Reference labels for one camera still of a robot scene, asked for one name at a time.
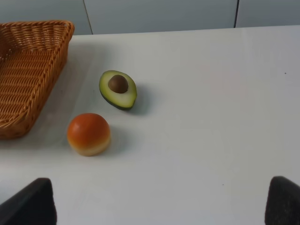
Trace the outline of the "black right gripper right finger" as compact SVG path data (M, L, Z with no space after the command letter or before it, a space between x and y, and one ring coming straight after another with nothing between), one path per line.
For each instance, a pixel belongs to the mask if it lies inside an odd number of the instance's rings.
M300 187L283 176L270 181L264 222L266 225L300 224Z

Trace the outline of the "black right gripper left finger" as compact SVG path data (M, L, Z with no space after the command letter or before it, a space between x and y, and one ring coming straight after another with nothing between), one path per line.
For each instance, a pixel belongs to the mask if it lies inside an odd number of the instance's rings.
M57 211L49 178L37 178L0 205L2 225L55 225Z

